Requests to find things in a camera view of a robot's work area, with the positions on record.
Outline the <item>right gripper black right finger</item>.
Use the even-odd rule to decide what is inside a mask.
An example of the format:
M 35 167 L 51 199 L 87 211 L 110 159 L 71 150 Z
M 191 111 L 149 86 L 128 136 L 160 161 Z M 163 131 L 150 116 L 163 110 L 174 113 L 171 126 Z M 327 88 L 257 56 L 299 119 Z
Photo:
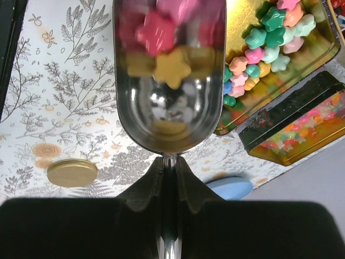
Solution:
M 225 201 L 176 163 L 182 258 L 344 258 L 328 210 L 305 201 Z

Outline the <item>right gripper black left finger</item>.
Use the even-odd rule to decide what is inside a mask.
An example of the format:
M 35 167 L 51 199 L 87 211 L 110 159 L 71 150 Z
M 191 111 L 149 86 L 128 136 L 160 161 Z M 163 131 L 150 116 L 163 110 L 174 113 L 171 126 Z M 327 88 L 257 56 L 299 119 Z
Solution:
M 116 197 L 1 205 L 1 258 L 161 258 L 163 160 Z

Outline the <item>yellow star candy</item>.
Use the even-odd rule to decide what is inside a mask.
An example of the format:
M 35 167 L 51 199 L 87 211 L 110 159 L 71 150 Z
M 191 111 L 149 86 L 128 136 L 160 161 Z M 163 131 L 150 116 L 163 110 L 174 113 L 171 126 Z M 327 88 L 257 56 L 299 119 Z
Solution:
M 153 78 L 157 83 L 165 83 L 171 89 L 177 90 L 190 73 L 191 67 L 185 62 L 183 51 L 179 47 L 156 57 Z

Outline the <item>silver metal scoop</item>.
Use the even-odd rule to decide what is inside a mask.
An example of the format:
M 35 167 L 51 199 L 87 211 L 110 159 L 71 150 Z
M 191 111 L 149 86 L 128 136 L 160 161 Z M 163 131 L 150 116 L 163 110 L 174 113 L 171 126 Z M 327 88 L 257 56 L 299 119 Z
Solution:
M 222 112 L 226 1 L 114 1 L 116 103 L 127 135 L 157 154 L 129 190 L 150 216 L 146 258 L 184 258 L 192 251 L 190 216 L 204 195 L 216 199 L 183 154 L 203 143 Z

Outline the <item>tin of star candies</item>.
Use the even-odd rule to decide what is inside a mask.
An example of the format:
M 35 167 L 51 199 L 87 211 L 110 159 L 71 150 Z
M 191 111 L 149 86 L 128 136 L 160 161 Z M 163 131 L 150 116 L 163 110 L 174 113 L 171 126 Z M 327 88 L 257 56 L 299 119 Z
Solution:
M 226 63 L 248 59 L 223 107 L 217 135 L 225 135 L 287 91 L 341 49 L 329 1 L 227 1 Z

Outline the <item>pink star candy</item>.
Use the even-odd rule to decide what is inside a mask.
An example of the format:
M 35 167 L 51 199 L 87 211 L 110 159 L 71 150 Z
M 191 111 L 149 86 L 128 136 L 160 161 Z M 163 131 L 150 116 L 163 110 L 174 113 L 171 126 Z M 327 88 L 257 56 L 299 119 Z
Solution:
M 156 57 L 174 48 L 175 31 L 176 25 L 171 19 L 150 10 L 145 15 L 143 25 L 135 30 L 135 39 L 150 56 Z

